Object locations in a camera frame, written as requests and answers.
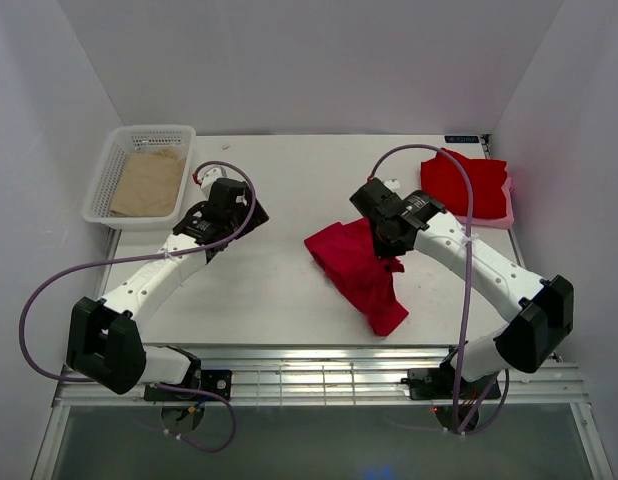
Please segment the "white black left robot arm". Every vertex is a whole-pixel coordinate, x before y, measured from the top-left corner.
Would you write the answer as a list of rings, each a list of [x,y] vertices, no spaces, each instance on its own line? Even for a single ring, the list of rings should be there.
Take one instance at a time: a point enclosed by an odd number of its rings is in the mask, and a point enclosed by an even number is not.
[[[245,181],[218,178],[206,200],[191,207],[173,228],[158,257],[97,300],[73,307],[66,363],[116,394],[138,384],[164,383],[179,399],[201,387],[200,361],[173,346],[150,347],[141,332],[162,304],[206,267],[229,242],[269,219]]]

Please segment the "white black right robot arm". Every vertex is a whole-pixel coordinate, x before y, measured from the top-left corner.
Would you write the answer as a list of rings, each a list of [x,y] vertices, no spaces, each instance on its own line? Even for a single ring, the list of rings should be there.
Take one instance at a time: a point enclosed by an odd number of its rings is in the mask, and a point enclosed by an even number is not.
[[[485,298],[505,326],[447,355],[426,381],[453,397],[506,369],[535,373],[573,329],[574,287],[561,275],[545,279],[468,235],[442,203],[422,190],[400,198],[373,178],[350,198],[369,222],[380,258],[418,251],[436,260]]]

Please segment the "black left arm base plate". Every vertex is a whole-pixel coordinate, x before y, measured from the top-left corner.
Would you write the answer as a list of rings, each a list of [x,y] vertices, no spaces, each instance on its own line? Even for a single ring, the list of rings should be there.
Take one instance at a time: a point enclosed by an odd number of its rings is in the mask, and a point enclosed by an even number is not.
[[[175,388],[196,390],[196,393],[173,391],[147,385],[144,388],[143,399],[150,402],[192,402],[215,401],[216,398],[201,395],[200,390],[210,392],[225,400],[231,398],[233,372],[226,369],[202,369],[188,377]]]

